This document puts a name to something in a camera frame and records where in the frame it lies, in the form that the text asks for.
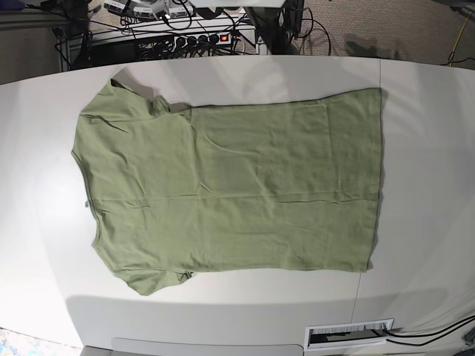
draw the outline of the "desk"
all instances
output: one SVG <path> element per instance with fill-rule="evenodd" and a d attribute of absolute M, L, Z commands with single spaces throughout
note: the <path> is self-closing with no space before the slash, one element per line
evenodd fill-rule
<path fill-rule="evenodd" d="M 193 106 L 381 86 L 373 268 L 196 274 L 149 297 L 113 277 L 91 248 L 96 223 L 71 156 L 78 113 L 112 76 L 144 96 Z M 310 325 L 394 318 L 412 330 L 458 320 L 475 309 L 474 94 L 470 70 L 315 56 L 141 62 L 1 86 L 0 327 L 77 345 L 76 329 L 84 344 L 111 348 L 120 337 L 302 344 Z M 30 314 L 18 318 L 24 305 Z"/>

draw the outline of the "sleeve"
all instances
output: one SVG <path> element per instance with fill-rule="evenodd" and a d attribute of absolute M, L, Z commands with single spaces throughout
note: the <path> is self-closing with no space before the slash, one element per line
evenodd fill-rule
<path fill-rule="evenodd" d="M 159 289 L 176 286 L 191 278 L 191 272 L 177 273 L 156 269 L 122 270 L 114 275 L 141 295 L 150 295 Z"/>
<path fill-rule="evenodd" d="M 148 100 L 124 84 L 110 79 L 81 111 L 86 118 L 107 118 L 108 122 L 154 119 L 166 112 L 160 98 Z"/>

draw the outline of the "gray carpet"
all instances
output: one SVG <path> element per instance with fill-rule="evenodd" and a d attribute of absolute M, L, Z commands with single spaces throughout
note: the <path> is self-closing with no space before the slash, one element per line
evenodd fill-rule
<path fill-rule="evenodd" d="M 91 7 L 100 4 L 94 0 Z M 306 0 L 314 18 L 328 30 L 334 56 L 367 56 L 442 64 L 468 14 L 452 11 L 431 0 Z M 101 9 L 94 19 L 118 23 Z M 302 33 L 309 28 L 304 22 Z M 475 15 L 468 22 L 455 60 L 475 57 Z M 0 84 L 59 71 L 54 38 L 49 30 L 0 32 Z M 295 41 L 292 52 L 326 55 L 327 37 L 315 27 L 304 45 Z M 460 67 L 475 69 L 475 62 Z"/>

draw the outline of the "yellow cable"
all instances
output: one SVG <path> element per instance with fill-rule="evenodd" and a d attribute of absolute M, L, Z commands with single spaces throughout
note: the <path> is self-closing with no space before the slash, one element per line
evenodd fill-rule
<path fill-rule="evenodd" d="M 449 66 L 451 66 L 451 67 L 452 67 L 453 58 L 455 56 L 455 50 L 457 49 L 457 46 L 459 45 L 460 38 L 462 37 L 463 31 L 464 31 L 465 27 L 467 26 L 468 20 L 470 19 L 470 16 L 472 16 L 472 13 L 473 13 L 473 11 L 471 11 L 468 14 L 467 18 L 465 19 L 465 22 L 463 23 L 463 26 L 460 29 L 459 36 L 457 37 L 457 40 L 455 41 L 455 44 L 453 45 L 453 50 L 452 50 L 452 53 L 451 53 L 450 58 L 448 60 L 450 62 Z"/>

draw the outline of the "t-shirt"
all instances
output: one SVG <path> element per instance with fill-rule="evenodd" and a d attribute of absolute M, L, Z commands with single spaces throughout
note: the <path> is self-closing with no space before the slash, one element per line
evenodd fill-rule
<path fill-rule="evenodd" d="M 363 272 L 381 173 L 378 88 L 271 105 L 186 108 L 111 80 L 79 116 L 73 155 L 93 247 L 148 295 L 192 272 Z"/>

